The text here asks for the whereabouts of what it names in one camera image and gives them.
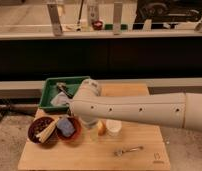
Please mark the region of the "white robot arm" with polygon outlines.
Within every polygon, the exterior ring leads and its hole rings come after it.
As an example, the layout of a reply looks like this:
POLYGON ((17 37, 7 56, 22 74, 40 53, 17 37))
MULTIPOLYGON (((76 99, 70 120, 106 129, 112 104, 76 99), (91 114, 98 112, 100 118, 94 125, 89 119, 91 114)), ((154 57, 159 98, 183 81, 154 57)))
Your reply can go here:
POLYGON ((102 96, 101 92, 98 81, 85 79, 70 103, 71 112, 89 128, 104 118, 202 132, 200 93, 102 96))

